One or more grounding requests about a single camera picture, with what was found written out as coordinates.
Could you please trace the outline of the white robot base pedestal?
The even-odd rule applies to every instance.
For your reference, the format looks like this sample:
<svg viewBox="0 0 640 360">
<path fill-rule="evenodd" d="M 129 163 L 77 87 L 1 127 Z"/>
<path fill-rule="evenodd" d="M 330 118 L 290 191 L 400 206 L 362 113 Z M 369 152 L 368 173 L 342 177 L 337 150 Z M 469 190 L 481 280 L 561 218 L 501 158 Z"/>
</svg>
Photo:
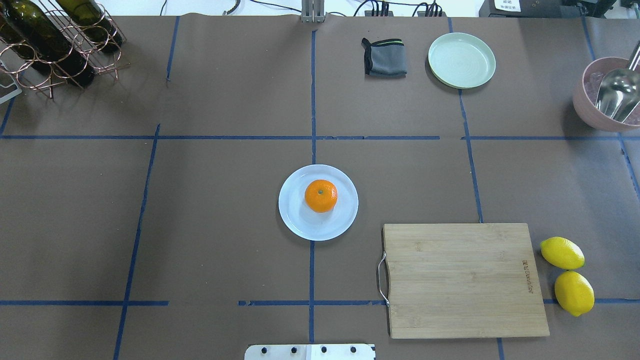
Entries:
<svg viewBox="0 0 640 360">
<path fill-rule="evenodd" d="M 375 360 L 373 344 L 254 344 L 245 353 L 245 360 Z"/>
</svg>

